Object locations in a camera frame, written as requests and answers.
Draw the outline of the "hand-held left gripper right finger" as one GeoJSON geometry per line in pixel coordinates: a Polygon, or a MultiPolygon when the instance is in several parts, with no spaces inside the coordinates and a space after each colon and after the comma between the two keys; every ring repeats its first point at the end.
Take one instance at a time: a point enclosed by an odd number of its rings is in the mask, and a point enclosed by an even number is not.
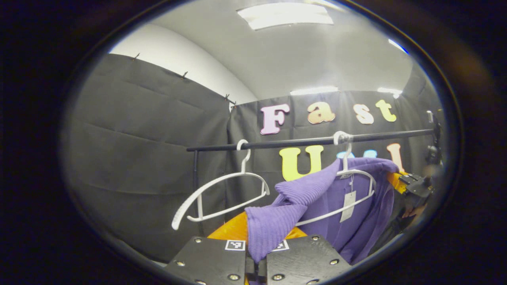
{"type": "Polygon", "coordinates": [[[266,256],[266,284],[322,285],[350,268],[322,235],[285,239],[266,256]]]}

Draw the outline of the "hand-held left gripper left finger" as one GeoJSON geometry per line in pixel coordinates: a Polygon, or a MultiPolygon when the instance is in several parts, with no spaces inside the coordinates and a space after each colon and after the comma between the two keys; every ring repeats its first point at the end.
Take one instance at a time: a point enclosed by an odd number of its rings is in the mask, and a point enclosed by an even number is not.
{"type": "Polygon", "coordinates": [[[247,239],[242,212],[207,237],[191,237],[164,270],[187,285],[247,285],[247,239]]]}

